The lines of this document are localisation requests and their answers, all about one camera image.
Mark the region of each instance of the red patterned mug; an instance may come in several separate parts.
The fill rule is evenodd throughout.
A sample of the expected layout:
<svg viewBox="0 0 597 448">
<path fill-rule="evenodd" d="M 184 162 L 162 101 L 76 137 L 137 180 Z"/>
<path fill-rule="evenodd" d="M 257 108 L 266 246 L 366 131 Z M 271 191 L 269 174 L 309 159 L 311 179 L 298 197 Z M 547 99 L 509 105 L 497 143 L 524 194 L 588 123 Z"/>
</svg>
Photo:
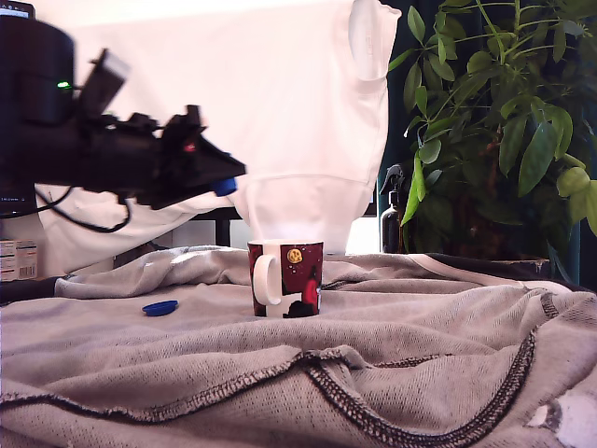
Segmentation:
<svg viewBox="0 0 597 448">
<path fill-rule="evenodd" d="M 261 317 L 318 315 L 324 244 L 264 240 L 249 243 L 253 308 Z"/>
</svg>

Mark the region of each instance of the blue cap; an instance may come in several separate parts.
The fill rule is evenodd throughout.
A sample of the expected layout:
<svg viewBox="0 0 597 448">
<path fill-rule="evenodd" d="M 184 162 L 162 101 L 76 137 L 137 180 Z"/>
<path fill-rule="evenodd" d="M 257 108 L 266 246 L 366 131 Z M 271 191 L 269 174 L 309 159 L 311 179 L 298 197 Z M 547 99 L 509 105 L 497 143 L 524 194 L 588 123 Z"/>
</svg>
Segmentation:
<svg viewBox="0 0 597 448">
<path fill-rule="evenodd" d="M 144 306 L 143 311 L 150 316 L 155 315 L 168 315 L 176 309 L 178 301 L 161 301 L 159 303 L 152 303 L 151 305 Z"/>
<path fill-rule="evenodd" d="M 210 187 L 214 191 L 215 196 L 218 198 L 221 198 L 222 196 L 228 196 L 236 191 L 236 179 L 231 177 L 230 179 L 218 180 L 216 182 L 212 182 Z"/>
</svg>

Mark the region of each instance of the spray bottle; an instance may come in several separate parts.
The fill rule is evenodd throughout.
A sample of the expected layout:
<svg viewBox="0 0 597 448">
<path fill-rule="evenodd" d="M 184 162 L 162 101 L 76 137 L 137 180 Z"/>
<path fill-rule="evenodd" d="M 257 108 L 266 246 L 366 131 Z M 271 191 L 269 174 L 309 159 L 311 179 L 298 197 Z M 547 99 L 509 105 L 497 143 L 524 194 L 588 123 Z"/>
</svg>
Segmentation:
<svg viewBox="0 0 597 448">
<path fill-rule="evenodd" d="M 390 194 L 390 208 L 382 214 L 381 246 L 384 254 L 406 254 L 400 223 L 404 216 L 407 192 L 403 190 L 406 177 L 402 165 L 388 169 L 381 194 Z"/>
</svg>

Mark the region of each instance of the white shirt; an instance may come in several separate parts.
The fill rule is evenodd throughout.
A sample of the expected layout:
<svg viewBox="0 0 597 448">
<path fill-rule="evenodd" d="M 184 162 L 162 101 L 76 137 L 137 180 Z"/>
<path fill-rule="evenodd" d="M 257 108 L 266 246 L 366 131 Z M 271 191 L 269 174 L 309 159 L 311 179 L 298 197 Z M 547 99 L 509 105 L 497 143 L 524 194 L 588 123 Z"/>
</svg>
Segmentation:
<svg viewBox="0 0 597 448">
<path fill-rule="evenodd" d="M 335 0 L 70 30 L 78 82 L 103 47 L 132 67 L 109 107 L 160 122 L 201 106 L 208 138 L 247 166 L 228 198 L 205 194 L 153 211 L 135 205 L 113 234 L 40 218 L 62 267 L 73 271 L 149 241 L 199 213 L 234 205 L 256 238 L 322 239 L 343 252 L 366 210 L 387 138 L 385 76 L 400 11 L 377 0 Z M 44 187 L 53 199 L 63 188 Z M 77 189 L 61 208 L 111 227 L 112 194 Z"/>
</svg>

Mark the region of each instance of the white box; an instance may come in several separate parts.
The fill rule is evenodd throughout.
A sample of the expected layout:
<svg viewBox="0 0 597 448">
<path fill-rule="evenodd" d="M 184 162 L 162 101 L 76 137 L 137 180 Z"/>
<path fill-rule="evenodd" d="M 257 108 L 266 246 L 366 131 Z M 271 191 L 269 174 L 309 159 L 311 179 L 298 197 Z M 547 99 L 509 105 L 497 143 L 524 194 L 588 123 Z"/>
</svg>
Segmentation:
<svg viewBox="0 0 597 448">
<path fill-rule="evenodd" d="M 0 281 L 37 278 L 37 244 L 33 240 L 0 241 Z"/>
</svg>

